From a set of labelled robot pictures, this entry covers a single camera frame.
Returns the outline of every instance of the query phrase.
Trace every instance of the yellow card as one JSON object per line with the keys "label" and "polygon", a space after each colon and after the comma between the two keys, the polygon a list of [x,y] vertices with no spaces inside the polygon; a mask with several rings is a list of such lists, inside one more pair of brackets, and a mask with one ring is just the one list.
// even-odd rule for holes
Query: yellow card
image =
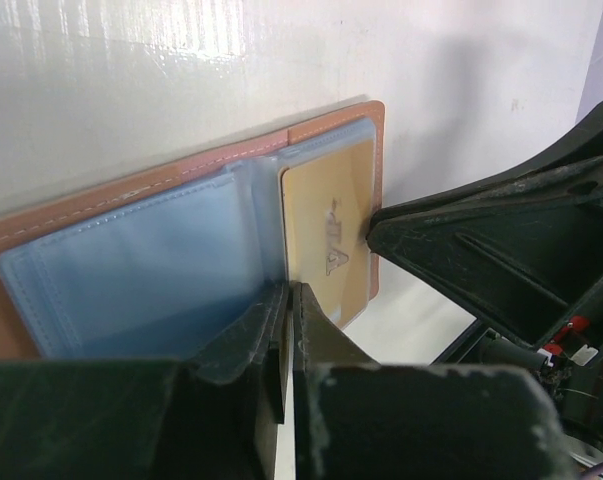
{"label": "yellow card", "polygon": [[339,327],[368,304],[374,142],[365,142],[282,173],[288,276],[308,283]]}

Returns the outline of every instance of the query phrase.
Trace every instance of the wire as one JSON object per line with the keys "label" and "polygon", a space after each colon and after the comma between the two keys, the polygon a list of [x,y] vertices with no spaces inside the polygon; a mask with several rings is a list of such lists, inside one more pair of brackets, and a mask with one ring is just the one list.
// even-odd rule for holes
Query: wire
{"label": "wire", "polygon": [[586,480],[586,479],[591,480],[593,478],[598,478],[599,475],[601,475],[602,473],[603,473],[603,462],[597,463],[596,465],[581,472],[580,478],[582,480]]}

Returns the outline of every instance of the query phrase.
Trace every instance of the white surface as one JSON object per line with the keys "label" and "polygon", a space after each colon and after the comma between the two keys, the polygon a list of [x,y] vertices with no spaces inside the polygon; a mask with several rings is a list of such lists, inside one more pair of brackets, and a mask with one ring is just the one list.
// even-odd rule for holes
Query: white surface
{"label": "white surface", "polygon": [[[0,213],[352,103],[387,106],[385,204],[573,124],[603,1],[0,0]],[[347,332],[428,362],[469,322],[382,265]],[[280,478],[292,478],[290,425]]]}

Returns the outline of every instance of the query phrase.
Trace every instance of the brown leather wallet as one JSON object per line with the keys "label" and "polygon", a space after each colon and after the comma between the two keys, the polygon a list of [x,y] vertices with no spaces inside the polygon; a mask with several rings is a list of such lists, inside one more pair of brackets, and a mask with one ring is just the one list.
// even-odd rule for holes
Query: brown leather wallet
{"label": "brown leather wallet", "polygon": [[[165,191],[242,158],[264,155],[294,145],[356,119],[376,125],[373,210],[381,207],[385,107],[360,103],[244,142],[195,154],[181,160],[113,180],[74,195],[0,218],[0,254],[61,228]],[[379,260],[373,257],[370,298],[379,290]],[[0,358],[36,358],[39,354],[0,280]]]}

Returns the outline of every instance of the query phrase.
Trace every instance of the blue pocket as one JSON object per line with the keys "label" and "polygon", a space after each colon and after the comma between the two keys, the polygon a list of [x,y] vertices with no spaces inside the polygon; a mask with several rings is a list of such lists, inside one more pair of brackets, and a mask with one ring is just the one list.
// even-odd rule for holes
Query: blue pocket
{"label": "blue pocket", "polygon": [[264,283],[247,169],[6,251],[0,276],[43,356],[190,356]]}

